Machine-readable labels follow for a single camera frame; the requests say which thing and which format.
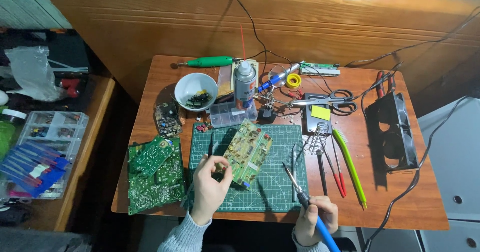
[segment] plastic component box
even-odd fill
[[[239,125],[246,118],[250,121],[257,120],[258,113],[255,103],[248,110],[235,107],[235,102],[213,104],[210,107],[210,120],[214,128]]]
[[[66,173],[62,178],[36,199],[53,200],[63,197],[87,123],[88,116],[81,112],[32,111],[29,114],[17,144],[33,141],[46,145],[65,155],[65,159],[70,162],[65,166]],[[22,192],[19,186],[13,190]]]

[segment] white jar lid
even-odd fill
[[[15,116],[15,117],[18,117],[18,118],[24,119],[24,120],[25,120],[25,118],[27,118],[27,114],[25,114],[23,112],[20,112],[20,111],[13,110],[13,109],[8,109],[8,108],[2,110],[1,113],[5,114],[5,115]]]

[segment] yellow tape roll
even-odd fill
[[[302,83],[302,78],[298,74],[289,74],[286,77],[285,85],[290,89],[295,89]]]

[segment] metal spring coil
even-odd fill
[[[319,122],[317,128],[313,133],[311,144],[308,148],[312,155],[321,156],[325,151],[325,144],[327,143],[328,129],[330,126],[327,122]]]

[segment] spray can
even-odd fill
[[[248,110],[254,103],[257,73],[253,66],[243,61],[233,70],[235,105],[239,110]]]

